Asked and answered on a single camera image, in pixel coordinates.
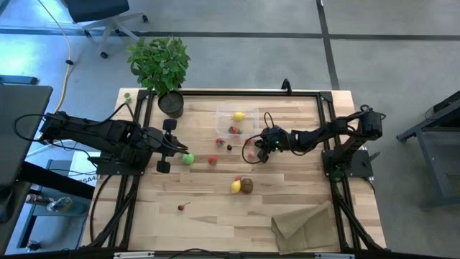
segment cloth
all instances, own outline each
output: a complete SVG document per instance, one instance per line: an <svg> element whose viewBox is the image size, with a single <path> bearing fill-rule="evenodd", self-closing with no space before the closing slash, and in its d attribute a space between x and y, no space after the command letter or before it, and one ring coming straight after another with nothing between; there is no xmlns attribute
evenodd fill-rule
<svg viewBox="0 0 460 259"><path fill-rule="evenodd" d="M299 209L272 217L272 231L281 255L337 243L334 221L329 216L331 202L315 208Z"/></svg>

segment wooden table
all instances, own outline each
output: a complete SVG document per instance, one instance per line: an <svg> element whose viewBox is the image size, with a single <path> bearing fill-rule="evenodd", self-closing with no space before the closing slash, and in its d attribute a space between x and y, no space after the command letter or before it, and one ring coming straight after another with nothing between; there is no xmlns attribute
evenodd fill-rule
<svg viewBox="0 0 460 259"><path fill-rule="evenodd" d="M136 88L120 89L116 106L124 102L125 93L130 93L135 102L137 92ZM332 91L332 95L336 116L354 112L350 91ZM266 164L247 164L241 157L242 140L226 140L233 145L232 151L216 147L216 107L225 102L258 107L261 130L265 127L265 112L270 112L275 124L287 131L314 130L320 126L316 100L296 96L184 96L184 99L184 115L178 119L178 128L173 134L189 147L195 155L195 162L186 165L179 155L168 158L171 172L164 174L155 170L160 156L152 156L146 173L141 177L129 250L199 247L215 251L277 252L270 230L272 215L318 206L331 200L320 156L323 146L318 145L302 157L289 152L273 153ZM140 122L144 120L145 108L142 111ZM131 120L131 117L123 108L114 119ZM161 129L164 119L167 117L158 108L155 97L150 126ZM210 155L219 158L215 166L208 164ZM230 194L230 184L236 175L254 181L252 194ZM101 192L94 217L96 235L114 213L120 178L112 177ZM96 191L101 182L102 179L98 181ZM371 187L360 178L350 178L349 182L357 218L374 240L384 247L385 239ZM186 202L190 204L185 210L178 211L178 205ZM349 224L344 215L343 218L347 241L351 245ZM89 243L88 224L86 226L82 245ZM123 226L124 219L121 220L118 240L121 240ZM306 252L312 251L338 252L339 245Z"/></svg>

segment gray floor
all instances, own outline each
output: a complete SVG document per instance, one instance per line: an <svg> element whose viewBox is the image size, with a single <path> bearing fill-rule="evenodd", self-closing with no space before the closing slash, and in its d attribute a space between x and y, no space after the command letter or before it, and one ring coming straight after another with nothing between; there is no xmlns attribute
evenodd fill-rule
<svg viewBox="0 0 460 259"><path fill-rule="evenodd" d="M65 27L77 27L59 1L44 3ZM130 4L130 12L146 12L150 19L149 24L127 24L138 31L321 32L314 0L137 0ZM460 33L458 1L324 0L324 6L331 33ZM30 15L22 17L18 10L23 8ZM0 16L0 27L53 29L55 25L40 5L11 0ZM110 57L103 60L95 42L79 36L69 39L76 65L62 110L103 119L113 110L120 87L138 87L124 51L132 41L111 37ZM184 87L279 88L289 78L294 88L331 89L323 40L187 37L183 41L192 58ZM422 212L418 208L433 198L433 187L418 143L410 140L401 145L395 135L459 90L460 42L332 40L331 44L340 88L352 91L356 106L369 104L387 115L384 137L367 146L382 153L373 168L388 248L458 257L460 209ZM36 76L41 85L53 86L49 111L58 102L67 58L62 36L0 34L0 73ZM70 159L71 154L52 149L30 160L45 165L49 158Z"/></svg>

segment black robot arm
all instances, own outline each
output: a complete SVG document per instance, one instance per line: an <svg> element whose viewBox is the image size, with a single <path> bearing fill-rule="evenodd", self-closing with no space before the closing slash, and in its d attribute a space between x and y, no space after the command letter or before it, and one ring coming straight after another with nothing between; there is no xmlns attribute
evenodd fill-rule
<svg viewBox="0 0 460 259"><path fill-rule="evenodd" d="M68 116L65 112L46 114L45 123L40 129L41 141L53 143L55 140L74 140L105 153L105 156L88 158L98 165L98 174L141 175L153 153L161 153L157 171L169 173L167 156L188 153L187 147L180 144L171 134L177 122L166 119L163 129L141 128L136 122L106 119L95 122Z"/></svg>
<svg viewBox="0 0 460 259"><path fill-rule="evenodd" d="M255 145L260 148L257 157L261 162L266 163L269 154L273 151L289 150L295 155L305 155L315 149L318 143L335 136L348 135L350 138L343 145L334 148L334 160L337 163L345 163L351 160L354 152L367 140L376 140L382 136L382 116L383 114L363 105L360 112L347 117L337 117L324 127L313 131L292 130L288 133L276 125L267 127L260 134L262 139L255 142ZM357 129L349 125L354 119L359 120Z"/></svg>

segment kiwi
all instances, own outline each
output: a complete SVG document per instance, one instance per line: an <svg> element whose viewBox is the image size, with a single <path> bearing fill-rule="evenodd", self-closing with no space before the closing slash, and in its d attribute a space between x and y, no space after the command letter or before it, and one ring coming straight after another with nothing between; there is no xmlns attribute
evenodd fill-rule
<svg viewBox="0 0 460 259"><path fill-rule="evenodd" d="M250 194L254 185L252 184L252 180L249 178L245 178L241 181L241 191L245 194Z"/></svg>

